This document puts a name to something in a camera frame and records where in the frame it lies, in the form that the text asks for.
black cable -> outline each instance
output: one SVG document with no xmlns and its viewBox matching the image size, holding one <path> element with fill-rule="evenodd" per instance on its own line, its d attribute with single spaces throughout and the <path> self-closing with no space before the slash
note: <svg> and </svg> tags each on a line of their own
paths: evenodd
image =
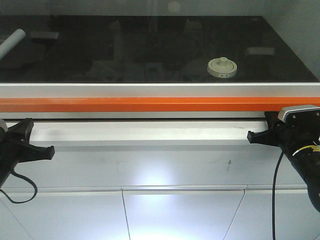
<svg viewBox="0 0 320 240">
<path fill-rule="evenodd" d="M 278 162 L 275 166 L 274 175 L 273 175 L 273 184 L 272 184 L 272 239 L 276 240 L 276 181 L 278 169 L 281 163 L 281 160 L 284 156 L 284 151 L 281 152 Z"/>
<path fill-rule="evenodd" d="M 24 203 L 27 203 L 27 202 L 31 201 L 32 199 L 34 199 L 34 198 L 36 197 L 37 193 L 38 193 L 37 185 L 36 185 L 30 178 L 28 178 L 28 177 L 26 177 L 26 176 L 23 176 L 23 175 L 21 175 L 21 174 L 16 173 L 15 170 L 13 170 L 13 169 L 11 170 L 11 174 L 12 174 L 13 176 L 17 177 L 17 178 L 20 178 L 20 179 L 22 179 L 22 180 L 25 180 L 25 181 L 28 182 L 29 184 L 31 184 L 31 185 L 33 186 L 33 188 L 34 188 L 34 194 L 33 194 L 33 196 L 32 196 L 30 199 L 26 200 L 26 201 L 14 201 L 14 200 L 12 200 L 11 197 L 9 197 L 9 195 L 6 194 L 6 192 L 3 191 L 2 189 L 0 189 L 0 192 L 2 192 L 2 193 L 9 199 L 9 201 L 10 201 L 11 203 L 13 203 L 13 204 L 24 204 Z"/>
</svg>

glass surface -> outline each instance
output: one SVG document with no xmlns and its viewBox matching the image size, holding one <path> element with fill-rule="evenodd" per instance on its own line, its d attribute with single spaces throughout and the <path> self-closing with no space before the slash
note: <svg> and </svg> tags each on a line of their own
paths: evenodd
<svg viewBox="0 0 320 240">
<path fill-rule="evenodd" d="M 49 5 L 48 12 L 25 10 L 29 15 L 22 6 L 13 11 L 14 3 L 4 7 L 0 43 L 16 29 L 26 37 L 0 61 L 0 82 L 318 82 L 263 16 L 179 15 L 175 11 L 183 4 L 178 1 L 165 1 L 171 15 L 164 16 L 158 6 L 149 15 L 131 10 L 126 16 L 135 5 L 125 0 L 116 1 L 120 10 L 101 15 L 104 8 L 91 2 Z M 199 2 L 197 11 L 205 11 L 208 1 Z M 146 1 L 140 5 L 148 8 Z M 220 57 L 236 63 L 235 76 L 208 73 L 208 62 Z"/>
</svg>

